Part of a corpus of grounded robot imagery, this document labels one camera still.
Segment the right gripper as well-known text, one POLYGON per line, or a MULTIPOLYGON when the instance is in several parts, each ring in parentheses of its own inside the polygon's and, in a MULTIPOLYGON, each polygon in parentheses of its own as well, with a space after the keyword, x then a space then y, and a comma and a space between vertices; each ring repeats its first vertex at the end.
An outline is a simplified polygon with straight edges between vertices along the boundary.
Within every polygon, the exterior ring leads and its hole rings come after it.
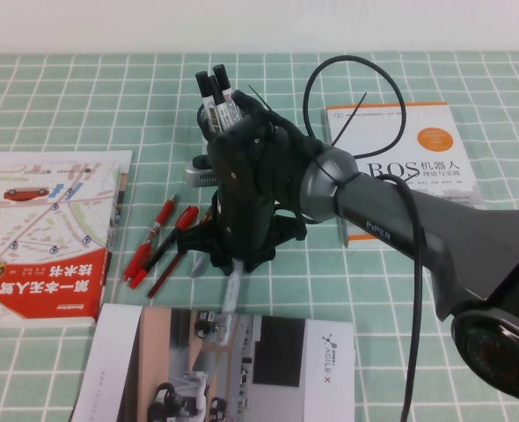
POLYGON ((323 143, 296 127, 287 131, 270 123, 239 122, 208 143, 208 157, 218 182, 215 221, 202 222, 177 235, 178 252, 201 251, 220 270, 232 269, 231 253, 246 253, 252 273, 275 258, 276 248, 303 241, 306 225, 275 213, 275 203, 299 212, 299 191, 312 159, 323 143))

